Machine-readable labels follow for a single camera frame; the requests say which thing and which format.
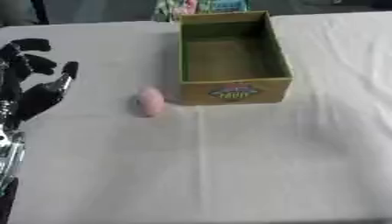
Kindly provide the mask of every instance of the white tablecloth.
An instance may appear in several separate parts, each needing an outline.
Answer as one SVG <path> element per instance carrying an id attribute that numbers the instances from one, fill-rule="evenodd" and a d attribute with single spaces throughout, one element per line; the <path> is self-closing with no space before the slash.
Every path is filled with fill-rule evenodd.
<path id="1" fill-rule="evenodd" d="M 294 73 L 284 102 L 168 104 L 151 119 L 131 98 L 171 89 L 175 25 L 1 29 L 1 44 L 47 38 L 46 55 L 80 62 L 67 98 L 24 126 L 10 223 L 391 217 L 392 13 L 272 20 Z"/>

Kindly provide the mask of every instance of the box label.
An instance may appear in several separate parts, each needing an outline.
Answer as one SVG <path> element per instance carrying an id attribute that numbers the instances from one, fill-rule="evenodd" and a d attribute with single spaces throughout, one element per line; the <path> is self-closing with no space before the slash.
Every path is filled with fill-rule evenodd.
<path id="1" fill-rule="evenodd" d="M 252 87 L 249 84 L 233 83 L 227 84 L 221 88 L 211 91 L 209 94 L 227 102 L 239 102 L 251 95 L 257 95 L 261 92 L 260 89 Z"/>

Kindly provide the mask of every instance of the robotic hand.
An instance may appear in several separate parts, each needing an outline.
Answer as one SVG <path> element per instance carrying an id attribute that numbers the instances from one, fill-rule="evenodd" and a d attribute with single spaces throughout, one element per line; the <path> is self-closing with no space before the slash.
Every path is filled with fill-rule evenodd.
<path id="1" fill-rule="evenodd" d="M 12 40 L 0 49 L 0 223 L 7 220 L 10 212 L 13 199 L 9 200 L 8 194 L 12 198 L 15 194 L 16 172 L 25 154 L 25 137 L 18 130 L 19 124 L 59 103 L 78 72 L 78 62 L 67 62 L 57 80 L 23 92 L 21 82 L 32 74 L 52 75 L 57 66 L 49 59 L 25 52 L 50 50 L 49 41 L 42 38 Z"/>

